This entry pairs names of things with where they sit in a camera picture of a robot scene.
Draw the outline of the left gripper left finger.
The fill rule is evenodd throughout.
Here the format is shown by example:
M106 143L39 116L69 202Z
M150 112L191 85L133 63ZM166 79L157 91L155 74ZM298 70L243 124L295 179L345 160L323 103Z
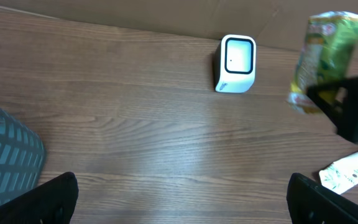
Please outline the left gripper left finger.
M79 188L75 174L65 172L0 206L0 224L69 224Z

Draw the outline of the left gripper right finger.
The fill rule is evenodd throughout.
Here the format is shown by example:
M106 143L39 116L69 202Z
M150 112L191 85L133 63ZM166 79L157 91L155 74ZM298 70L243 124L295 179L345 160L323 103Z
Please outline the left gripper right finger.
M358 205L294 173L287 188L287 204L293 224L358 224Z

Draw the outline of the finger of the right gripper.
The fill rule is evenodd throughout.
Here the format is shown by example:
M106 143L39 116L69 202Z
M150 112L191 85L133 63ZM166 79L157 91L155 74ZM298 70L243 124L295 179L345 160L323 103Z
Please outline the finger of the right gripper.
M334 100L330 103L319 95L323 91L340 88L347 90L341 102ZM311 86L306 95L332 121L337 128L337 135L358 143L358 77Z

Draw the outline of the white tube gold cap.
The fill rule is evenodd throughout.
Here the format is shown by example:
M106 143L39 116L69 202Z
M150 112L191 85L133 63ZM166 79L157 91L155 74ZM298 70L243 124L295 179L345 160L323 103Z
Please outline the white tube gold cap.
M321 185L341 195L358 184L358 152L319 171Z

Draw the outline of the green yellow snack pouch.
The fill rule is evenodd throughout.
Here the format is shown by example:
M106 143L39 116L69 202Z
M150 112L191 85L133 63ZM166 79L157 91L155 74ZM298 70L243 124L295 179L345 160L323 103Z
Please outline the green yellow snack pouch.
M307 97L307 89L343 79L357 44L358 14L329 11L309 17L288 104L301 113L320 113Z

